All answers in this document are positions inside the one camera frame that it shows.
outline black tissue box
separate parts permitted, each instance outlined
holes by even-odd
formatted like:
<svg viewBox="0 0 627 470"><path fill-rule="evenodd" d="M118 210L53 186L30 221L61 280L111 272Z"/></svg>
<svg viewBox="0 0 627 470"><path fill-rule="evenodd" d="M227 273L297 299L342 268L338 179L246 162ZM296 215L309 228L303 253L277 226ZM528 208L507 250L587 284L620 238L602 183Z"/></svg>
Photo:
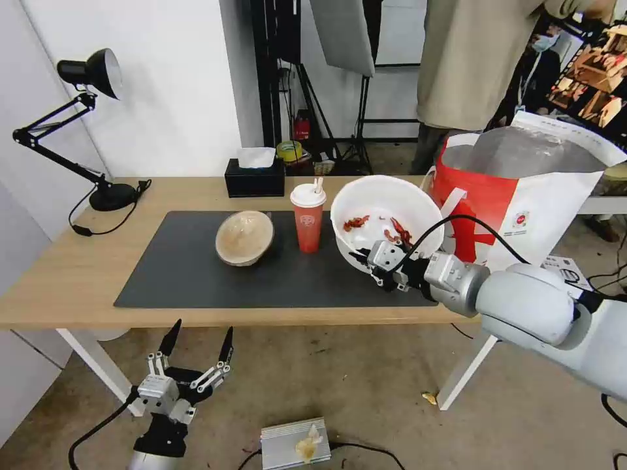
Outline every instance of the black tissue box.
<svg viewBox="0 0 627 470"><path fill-rule="evenodd" d="M231 159L224 180L230 198L285 196L285 167L279 159L268 168L240 168L237 159Z"/></svg>

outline shopping bag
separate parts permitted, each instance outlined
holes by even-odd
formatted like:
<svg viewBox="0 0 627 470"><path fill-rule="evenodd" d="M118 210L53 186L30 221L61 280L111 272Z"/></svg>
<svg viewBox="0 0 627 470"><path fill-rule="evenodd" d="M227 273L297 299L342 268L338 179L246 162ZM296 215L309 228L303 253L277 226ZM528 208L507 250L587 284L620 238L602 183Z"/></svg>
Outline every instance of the shopping bag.
<svg viewBox="0 0 627 470"><path fill-rule="evenodd" d="M551 253L608 166L627 155L584 128L519 112L510 127L451 137L439 156L430 193L439 207L466 192L452 211L488 224L539 266ZM503 270L518 262L482 226L446 224L444 251Z"/></svg>

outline cup lid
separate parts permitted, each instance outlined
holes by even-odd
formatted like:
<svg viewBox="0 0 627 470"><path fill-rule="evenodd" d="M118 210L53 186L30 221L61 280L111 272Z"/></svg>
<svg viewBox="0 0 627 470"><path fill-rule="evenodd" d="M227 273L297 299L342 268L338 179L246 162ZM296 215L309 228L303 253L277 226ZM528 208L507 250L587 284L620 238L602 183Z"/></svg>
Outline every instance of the cup lid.
<svg viewBox="0 0 627 470"><path fill-rule="evenodd" d="M289 200L298 207L318 207L325 203L327 194L324 189L320 193L316 193L315 184L305 183L294 188L289 195Z"/></svg>

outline beige coat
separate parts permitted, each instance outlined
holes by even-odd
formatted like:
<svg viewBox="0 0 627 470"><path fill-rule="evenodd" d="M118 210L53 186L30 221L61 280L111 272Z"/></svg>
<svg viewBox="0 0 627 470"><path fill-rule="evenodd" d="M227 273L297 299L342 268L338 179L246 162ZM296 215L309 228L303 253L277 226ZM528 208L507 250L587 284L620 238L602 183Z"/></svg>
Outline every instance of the beige coat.
<svg viewBox="0 0 627 470"><path fill-rule="evenodd" d="M418 118L433 127L485 128L505 96L541 6L565 18L593 0L428 0Z"/></svg>

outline table leg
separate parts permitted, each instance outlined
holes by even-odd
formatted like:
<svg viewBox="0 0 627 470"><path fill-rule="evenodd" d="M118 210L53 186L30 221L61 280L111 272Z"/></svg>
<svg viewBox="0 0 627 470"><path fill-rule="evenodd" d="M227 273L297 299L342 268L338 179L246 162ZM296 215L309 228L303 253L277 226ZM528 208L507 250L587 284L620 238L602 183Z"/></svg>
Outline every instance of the table leg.
<svg viewBox="0 0 627 470"><path fill-rule="evenodd" d="M126 378L113 359L106 353L93 334L85 330L57 328L59 334L76 351L98 377L120 401L125 401L131 392L131 382ZM144 405L136 400L129 406L135 416L144 414Z"/></svg>
<svg viewBox="0 0 627 470"><path fill-rule="evenodd" d="M446 379L444 386L437 396L440 411L446 411L453 404L455 398L461 393L470 377L481 365L490 350L494 347L498 338L481 331L472 340L472 351L464 358L460 359L453 369L453 372Z"/></svg>

